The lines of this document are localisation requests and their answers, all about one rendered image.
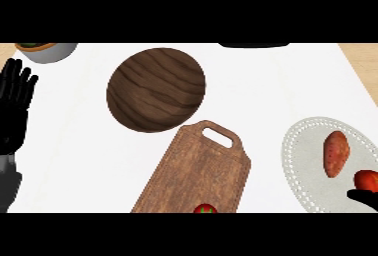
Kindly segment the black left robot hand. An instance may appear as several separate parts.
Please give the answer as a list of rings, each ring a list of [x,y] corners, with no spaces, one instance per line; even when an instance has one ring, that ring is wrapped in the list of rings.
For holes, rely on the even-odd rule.
[[[14,154],[24,144],[37,81],[23,60],[9,58],[0,71],[0,155]]]

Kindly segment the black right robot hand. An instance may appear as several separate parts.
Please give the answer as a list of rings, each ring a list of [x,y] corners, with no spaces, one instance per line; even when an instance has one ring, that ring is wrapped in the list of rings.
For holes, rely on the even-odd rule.
[[[370,206],[378,212],[378,192],[352,189],[347,191],[347,197]]]

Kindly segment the grey round placemat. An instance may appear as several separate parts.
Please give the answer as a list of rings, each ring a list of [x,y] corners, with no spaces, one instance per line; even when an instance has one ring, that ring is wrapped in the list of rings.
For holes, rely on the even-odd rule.
[[[340,174],[330,178],[324,168],[324,142],[334,131],[346,135],[350,156]],[[299,121],[284,137],[282,168],[308,212],[377,213],[374,208],[347,197],[347,191],[355,188],[355,173],[378,171],[378,147],[350,125],[328,117]]]

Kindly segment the orange sweet potato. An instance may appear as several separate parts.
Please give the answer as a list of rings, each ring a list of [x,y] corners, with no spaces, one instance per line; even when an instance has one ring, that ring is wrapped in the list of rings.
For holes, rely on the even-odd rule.
[[[350,146],[345,133],[334,131],[324,142],[324,169],[327,176],[336,178],[350,156]]]

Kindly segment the dark wooden bowl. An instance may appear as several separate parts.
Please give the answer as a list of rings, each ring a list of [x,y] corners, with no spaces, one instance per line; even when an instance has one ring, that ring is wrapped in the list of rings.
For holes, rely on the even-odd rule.
[[[108,82],[108,109],[123,126],[156,133],[178,127],[197,112],[206,74],[184,51],[153,48],[132,55]]]

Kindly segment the red tomato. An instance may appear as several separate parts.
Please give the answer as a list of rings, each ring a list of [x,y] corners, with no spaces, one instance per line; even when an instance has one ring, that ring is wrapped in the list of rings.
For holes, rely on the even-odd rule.
[[[378,172],[361,170],[355,174],[355,187],[358,190],[378,192]]]

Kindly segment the grey plant pot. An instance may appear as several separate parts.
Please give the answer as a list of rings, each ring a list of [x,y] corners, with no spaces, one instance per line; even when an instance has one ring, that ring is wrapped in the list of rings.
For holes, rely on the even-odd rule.
[[[24,47],[17,43],[15,47],[33,62],[49,64],[64,60],[71,55],[77,43],[46,43],[34,47]]]

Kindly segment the red strawberry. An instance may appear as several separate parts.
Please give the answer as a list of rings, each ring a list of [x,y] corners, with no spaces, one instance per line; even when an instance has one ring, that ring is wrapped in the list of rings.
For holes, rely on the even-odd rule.
[[[218,209],[215,208],[215,206],[212,204],[204,203],[195,207],[194,212],[195,213],[216,213]]]

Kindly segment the brown wooden cutting board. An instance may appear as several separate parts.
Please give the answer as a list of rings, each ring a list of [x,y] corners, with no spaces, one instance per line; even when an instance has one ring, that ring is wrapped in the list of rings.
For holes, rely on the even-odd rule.
[[[251,168],[238,135],[212,121],[175,136],[135,204],[133,213],[192,213],[210,204],[235,213]]]

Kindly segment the black appliance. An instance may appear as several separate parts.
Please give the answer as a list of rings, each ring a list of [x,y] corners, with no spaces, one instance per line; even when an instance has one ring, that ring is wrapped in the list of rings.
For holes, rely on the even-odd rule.
[[[226,48],[275,48],[288,46],[290,43],[219,43]]]

